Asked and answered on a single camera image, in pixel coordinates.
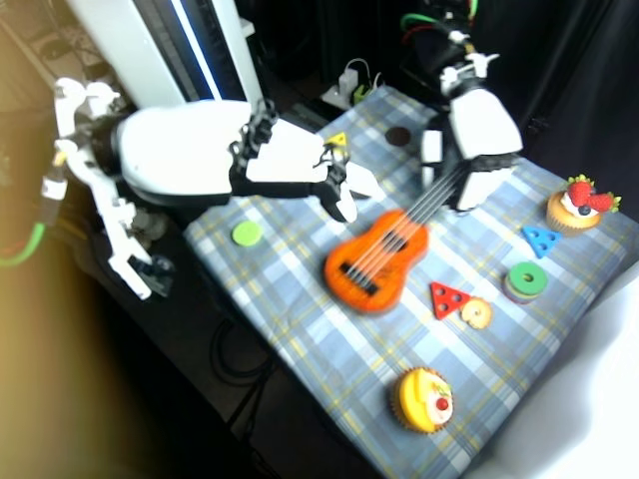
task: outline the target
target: blue triangle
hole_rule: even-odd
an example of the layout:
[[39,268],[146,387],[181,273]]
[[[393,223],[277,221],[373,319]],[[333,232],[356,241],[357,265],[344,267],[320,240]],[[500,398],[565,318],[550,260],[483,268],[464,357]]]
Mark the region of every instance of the blue triangle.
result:
[[562,234],[536,227],[523,227],[521,229],[526,240],[530,243],[537,257],[542,258],[550,253],[550,250],[561,239]]

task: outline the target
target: cherry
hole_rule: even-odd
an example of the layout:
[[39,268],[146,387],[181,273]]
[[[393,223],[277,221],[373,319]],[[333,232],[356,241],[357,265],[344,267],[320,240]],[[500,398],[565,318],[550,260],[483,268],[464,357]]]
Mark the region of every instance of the cherry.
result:
[[445,411],[448,409],[448,401],[444,397],[440,397],[437,399],[437,402],[435,402],[435,406],[437,406],[437,409],[440,411]]

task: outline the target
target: guitar bridge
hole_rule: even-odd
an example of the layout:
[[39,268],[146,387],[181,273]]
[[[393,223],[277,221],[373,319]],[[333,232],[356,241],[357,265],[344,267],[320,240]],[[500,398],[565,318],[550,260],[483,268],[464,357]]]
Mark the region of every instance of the guitar bridge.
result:
[[363,289],[369,296],[373,296],[379,291],[379,287],[372,282],[372,279],[370,279],[366,274],[363,274],[356,267],[352,267],[352,264],[343,262],[339,266],[339,270],[348,276],[348,279]]

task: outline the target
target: blue tablecloth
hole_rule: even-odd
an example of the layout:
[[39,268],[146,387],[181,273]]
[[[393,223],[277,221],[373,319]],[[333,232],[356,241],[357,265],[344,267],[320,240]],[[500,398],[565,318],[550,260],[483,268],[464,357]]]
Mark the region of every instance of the blue tablecloth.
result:
[[[386,198],[358,202],[353,225],[332,221],[315,198],[236,199],[209,210],[186,237],[211,275],[271,344],[345,435],[389,477],[456,477],[515,407],[588,304],[637,254],[639,226],[606,215],[596,229],[563,239],[536,259],[520,232],[545,227],[545,202],[563,180],[521,160],[510,180],[467,216],[442,211],[430,222],[427,256],[410,273],[398,307],[382,316],[354,313],[336,302],[321,274],[326,255],[367,230],[383,212],[408,208],[420,195],[418,145],[431,111],[381,88],[321,133],[346,131],[355,162],[372,169]],[[391,146],[388,128],[411,131]],[[244,220],[264,238],[246,248],[231,240]],[[501,293],[509,268],[534,260],[547,290],[520,306]],[[492,304],[492,324],[470,328],[458,313],[433,318],[432,281]],[[393,382],[426,365],[452,385],[454,414],[445,429],[421,435],[404,429],[388,407]]]

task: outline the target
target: sound hole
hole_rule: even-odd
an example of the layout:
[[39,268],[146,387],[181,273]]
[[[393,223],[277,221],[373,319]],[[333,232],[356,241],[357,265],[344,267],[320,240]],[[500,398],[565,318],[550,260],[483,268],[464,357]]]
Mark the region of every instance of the sound hole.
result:
[[408,241],[394,232],[388,232],[383,237],[382,243],[384,250],[388,252],[398,252],[406,247]]

